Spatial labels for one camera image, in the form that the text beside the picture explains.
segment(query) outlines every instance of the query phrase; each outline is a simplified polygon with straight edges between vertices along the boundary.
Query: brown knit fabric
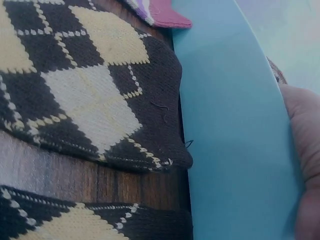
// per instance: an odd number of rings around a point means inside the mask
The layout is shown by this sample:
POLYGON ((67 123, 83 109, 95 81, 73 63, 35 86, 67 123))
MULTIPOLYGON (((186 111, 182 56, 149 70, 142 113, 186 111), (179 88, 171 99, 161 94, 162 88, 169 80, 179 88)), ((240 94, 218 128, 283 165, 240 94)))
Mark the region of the brown knit fabric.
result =
POLYGON ((189 168, 171 49, 90 0, 0 0, 0 128, 131 171, 189 168))
POLYGON ((188 212, 75 203, 0 186, 1 240, 191 240, 188 212))

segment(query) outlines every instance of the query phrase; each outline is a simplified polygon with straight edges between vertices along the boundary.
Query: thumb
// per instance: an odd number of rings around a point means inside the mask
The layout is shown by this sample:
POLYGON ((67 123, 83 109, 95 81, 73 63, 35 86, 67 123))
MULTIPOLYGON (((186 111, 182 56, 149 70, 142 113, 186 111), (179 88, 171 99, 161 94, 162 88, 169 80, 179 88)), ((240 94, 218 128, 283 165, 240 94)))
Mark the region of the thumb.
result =
POLYGON ((320 97, 288 85, 280 85, 280 90, 306 184, 296 220, 296 239, 320 240, 320 97))
POLYGON ((310 189, 301 199, 296 240, 320 240, 320 189, 310 189))

